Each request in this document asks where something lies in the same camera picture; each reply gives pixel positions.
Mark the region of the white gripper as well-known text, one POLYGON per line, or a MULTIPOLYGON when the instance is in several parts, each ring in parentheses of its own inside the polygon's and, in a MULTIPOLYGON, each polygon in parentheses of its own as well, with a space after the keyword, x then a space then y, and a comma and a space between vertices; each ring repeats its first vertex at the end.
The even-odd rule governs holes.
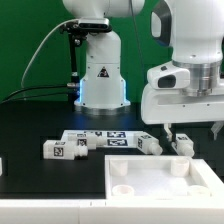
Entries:
POLYGON ((145 124, 164 124, 173 150, 176 150, 176 142, 170 123, 217 121, 211 128, 217 139, 224 126, 224 80, 204 97, 184 96, 178 90, 155 90, 147 84, 142 95, 141 118, 145 124))

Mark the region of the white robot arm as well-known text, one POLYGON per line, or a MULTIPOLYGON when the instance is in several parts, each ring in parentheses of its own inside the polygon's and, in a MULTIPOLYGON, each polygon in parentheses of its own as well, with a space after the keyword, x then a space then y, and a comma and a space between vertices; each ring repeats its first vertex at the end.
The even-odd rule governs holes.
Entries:
POLYGON ((75 103, 89 111, 117 110, 130 104, 119 65, 121 41, 109 29, 112 18, 142 11, 140 49, 145 57, 141 119, 147 125, 211 122, 224 127, 224 0, 62 0, 75 29, 87 36, 86 72, 75 103))

